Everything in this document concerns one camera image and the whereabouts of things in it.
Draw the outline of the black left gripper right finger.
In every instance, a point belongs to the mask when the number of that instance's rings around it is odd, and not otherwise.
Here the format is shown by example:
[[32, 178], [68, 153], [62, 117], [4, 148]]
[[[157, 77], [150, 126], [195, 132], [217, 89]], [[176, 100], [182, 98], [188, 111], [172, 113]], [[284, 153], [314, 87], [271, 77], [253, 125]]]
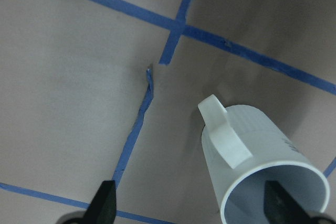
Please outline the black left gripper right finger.
[[265, 182], [264, 214], [269, 223], [315, 223], [280, 183], [274, 180]]

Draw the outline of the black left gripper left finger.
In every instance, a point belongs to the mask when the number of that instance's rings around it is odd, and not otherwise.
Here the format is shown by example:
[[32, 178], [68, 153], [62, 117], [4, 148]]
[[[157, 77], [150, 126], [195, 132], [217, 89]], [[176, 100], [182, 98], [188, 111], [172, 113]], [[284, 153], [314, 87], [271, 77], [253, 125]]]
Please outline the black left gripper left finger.
[[113, 224], [117, 215], [116, 182], [105, 180], [101, 183], [81, 223]]

